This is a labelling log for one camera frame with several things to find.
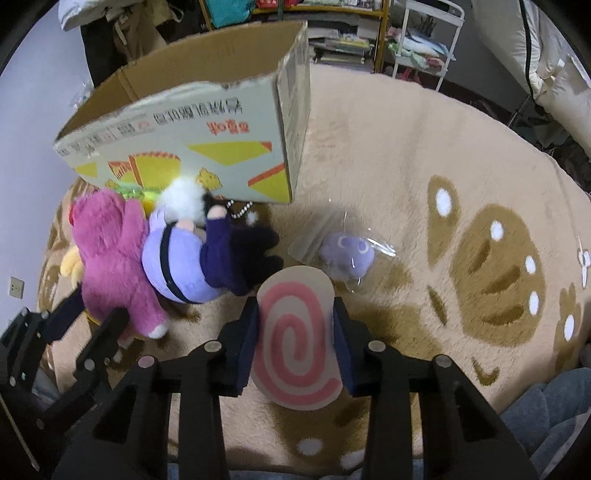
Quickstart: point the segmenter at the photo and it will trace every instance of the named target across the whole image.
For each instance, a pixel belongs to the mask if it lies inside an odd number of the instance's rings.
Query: white bedding
[[[525,0],[531,31],[530,82],[536,102],[591,157],[591,79],[552,21]],[[472,0],[481,40],[519,84],[525,81],[525,30],[518,0]]]

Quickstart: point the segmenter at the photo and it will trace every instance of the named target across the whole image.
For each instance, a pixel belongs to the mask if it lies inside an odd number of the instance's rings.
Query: beige fluffy rug
[[[291,240],[332,199],[399,252],[372,294],[343,295],[352,317],[366,321],[375,336],[406,355],[450,355],[499,411],[532,383],[572,367],[589,333],[586,194],[502,124],[415,84],[312,66],[311,96],[295,202],[270,207],[287,265],[295,264],[287,258]],[[59,278],[71,238],[66,213],[86,188],[77,182],[57,212],[41,308],[56,305],[71,288]],[[143,353],[174,358],[215,338],[243,304],[226,295],[171,310],[179,319],[167,338],[132,345],[112,381]],[[89,335],[80,319],[53,346],[61,389],[72,383],[74,360]],[[350,470],[363,456],[368,408],[343,393],[321,410],[288,410],[250,383],[241,398],[222,400],[229,462],[311,474]],[[175,402],[172,442],[177,422]]]

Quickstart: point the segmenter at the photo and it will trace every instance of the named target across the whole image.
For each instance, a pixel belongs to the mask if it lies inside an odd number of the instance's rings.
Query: teal bag
[[[207,0],[207,8],[216,28],[243,23],[255,8],[254,0]]]

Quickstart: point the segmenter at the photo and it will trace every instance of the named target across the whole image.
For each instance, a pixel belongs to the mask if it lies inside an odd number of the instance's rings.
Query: yellow graphic on box
[[[199,170],[199,175],[197,175],[196,180],[201,185],[203,185],[203,188],[209,190],[210,192],[223,187],[220,177],[206,168]]]
[[[248,186],[280,203],[288,203],[290,189],[283,163],[248,180]]]
[[[84,175],[85,177],[97,177],[99,175],[96,162],[85,163],[84,165],[78,165],[74,168],[78,175]]]
[[[272,151],[271,142],[214,142],[187,146],[204,157],[227,167]]]
[[[138,153],[129,156],[139,186],[165,189],[181,173],[181,159],[164,152]]]
[[[165,152],[136,153],[128,161],[107,162],[113,175],[123,184],[162,190],[180,175],[181,160]]]

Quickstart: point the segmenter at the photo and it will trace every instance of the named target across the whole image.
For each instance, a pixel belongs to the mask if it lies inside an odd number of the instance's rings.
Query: yellow plush toy
[[[77,246],[72,245],[64,255],[60,265],[60,274],[63,277],[70,277],[73,288],[76,288],[82,282],[84,264]]]

